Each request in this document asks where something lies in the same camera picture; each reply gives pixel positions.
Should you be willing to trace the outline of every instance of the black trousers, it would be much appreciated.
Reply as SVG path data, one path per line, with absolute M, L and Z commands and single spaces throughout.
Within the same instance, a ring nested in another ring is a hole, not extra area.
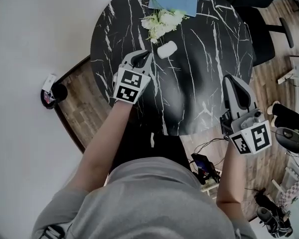
M 288 109 L 287 107 L 275 104 L 273 107 L 273 115 L 276 115 L 275 127 L 287 127 L 299 130 L 299 114 Z
M 110 173 L 119 165 L 146 157 L 165 157 L 190 170 L 184 146 L 179 136 L 155 134 L 154 147 L 150 144 L 150 131 L 128 123 Z

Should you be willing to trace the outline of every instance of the black marble table top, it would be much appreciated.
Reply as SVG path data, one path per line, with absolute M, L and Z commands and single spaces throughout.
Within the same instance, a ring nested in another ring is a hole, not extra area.
M 149 0 L 112 0 L 92 36 L 91 64 L 104 98 L 114 104 L 112 77 L 126 54 L 154 54 L 151 82 L 140 97 L 138 124 L 154 133 L 187 135 L 219 123 L 226 112 L 222 79 L 232 74 L 249 82 L 253 49 L 248 31 L 226 0 L 198 0 L 197 16 L 184 19 L 161 43 L 147 40 L 141 18 L 152 14 Z M 160 59 L 157 48 L 169 41 L 178 50 Z

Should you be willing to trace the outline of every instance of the chair seat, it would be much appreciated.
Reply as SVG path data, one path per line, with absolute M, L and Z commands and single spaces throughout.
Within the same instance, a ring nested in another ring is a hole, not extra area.
M 266 23 L 260 12 L 253 7 L 235 7 L 241 19 L 248 24 L 256 60 L 253 66 L 265 63 L 275 57 L 275 48 Z

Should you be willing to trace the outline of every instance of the white shoe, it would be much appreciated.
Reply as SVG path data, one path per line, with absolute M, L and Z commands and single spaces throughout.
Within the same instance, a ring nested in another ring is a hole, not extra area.
M 275 126 L 276 118 L 277 118 L 277 116 L 274 115 L 274 118 L 273 118 L 272 121 L 270 122 L 270 125 L 271 125 L 272 127 L 276 127 L 276 126 Z
M 279 101 L 274 101 L 273 104 L 270 105 L 270 106 L 267 108 L 267 113 L 268 113 L 269 115 L 272 115 L 272 114 L 273 114 L 273 108 L 274 108 L 274 105 L 275 105 L 275 104 L 280 104 L 280 102 L 279 102 Z

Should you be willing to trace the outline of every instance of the black chair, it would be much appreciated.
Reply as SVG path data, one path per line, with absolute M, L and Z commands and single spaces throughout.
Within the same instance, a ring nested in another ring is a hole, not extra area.
M 266 8 L 273 0 L 227 0 L 235 8 L 241 19 L 248 25 L 251 36 L 254 58 L 253 66 L 262 64 L 275 57 L 275 48 L 269 31 L 284 33 L 289 47 L 293 48 L 294 41 L 285 19 L 280 18 L 281 26 L 267 25 L 260 12 L 253 7 Z

